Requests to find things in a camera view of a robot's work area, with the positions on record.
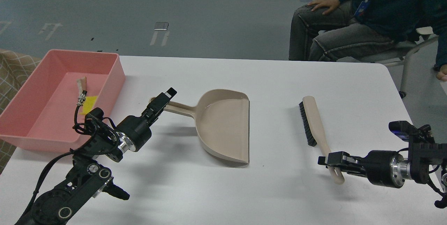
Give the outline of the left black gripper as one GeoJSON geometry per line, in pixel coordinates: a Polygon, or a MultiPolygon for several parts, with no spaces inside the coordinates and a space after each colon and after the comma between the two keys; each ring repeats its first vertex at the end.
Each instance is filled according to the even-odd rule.
{"type": "Polygon", "coordinates": [[[176,94],[177,91],[174,88],[169,88],[166,92],[150,99],[141,116],[129,115],[118,124],[117,130],[131,141],[132,152],[139,151],[151,138],[150,126],[158,120],[164,108],[176,94]]]}

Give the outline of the person's right hand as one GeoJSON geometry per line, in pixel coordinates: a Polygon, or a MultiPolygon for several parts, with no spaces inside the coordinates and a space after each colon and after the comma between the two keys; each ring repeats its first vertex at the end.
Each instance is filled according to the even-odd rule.
{"type": "Polygon", "coordinates": [[[316,12],[317,10],[323,9],[323,15],[329,15],[340,7],[341,2],[339,0],[313,0],[307,4],[307,6],[312,7],[311,11],[316,12]]]}

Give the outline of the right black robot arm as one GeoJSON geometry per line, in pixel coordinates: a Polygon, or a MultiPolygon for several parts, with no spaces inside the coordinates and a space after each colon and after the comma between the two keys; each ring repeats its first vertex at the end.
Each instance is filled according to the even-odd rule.
{"type": "Polygon", "coordinates": [[[442,185],[446,186],[446,144],[435,142],[428,124],[417,128],[407,121],[393,121],[388,128],[407,142],[407,158],[400,151],[372,150],[364,158],[340,151],[320,156],[318,165],[365,177],[371,184],[382,187],[399,189],[406,180],[426,184],[441,196],[434,205],[445,209],[446,192],[434,185],[430,174],[440,170],[442,185]]]}

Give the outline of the person's left hand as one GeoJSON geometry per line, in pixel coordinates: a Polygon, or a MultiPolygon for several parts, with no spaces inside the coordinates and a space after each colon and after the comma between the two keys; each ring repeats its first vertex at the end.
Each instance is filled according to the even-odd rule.
{"type": "Polygon", "coordinates": [[[447,82],[447,64],[437,67],[436,79],[447,82]]]}

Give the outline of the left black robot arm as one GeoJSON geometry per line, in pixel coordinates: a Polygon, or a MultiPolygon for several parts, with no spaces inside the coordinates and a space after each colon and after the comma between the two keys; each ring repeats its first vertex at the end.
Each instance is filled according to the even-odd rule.
{"type": "Polygon", "coordinates": [[[65,225],[90,198],[101,192],[127,201],[130,196],[113,183],[111,169],[98,163],[96,158],[106,155],[112,161],[120,162],[126,151],[139,151],[152,136],[150,127],[177,91],[170,88],[160,93],[150,100],[140,116],[129,115],[117,126],[113,121],[105,123],[106,117],[99,107],[88,112],[83,123],[77,122],[86,93],[84,90],[78,98],[73,129],[79,134],[88,135],[88,140],[81,147],[58,155],[44,167],[32,198],[16,224],[65,225]],[[72,156],[72,169],[61,183],[39,195],[40,187],[52,166],[67,155],[72,156]]]}

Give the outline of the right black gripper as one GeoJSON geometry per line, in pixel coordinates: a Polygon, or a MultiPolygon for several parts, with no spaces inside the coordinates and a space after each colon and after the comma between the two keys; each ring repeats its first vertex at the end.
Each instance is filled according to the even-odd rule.
{"type": "Polygon", "coordinates": [[[344,151],[331,152],[326,164],[349,175],[367,177],[377,186],[402,187],[409,180],[409,161],[396,151],[373,150],[364,158],[344,151]]]}

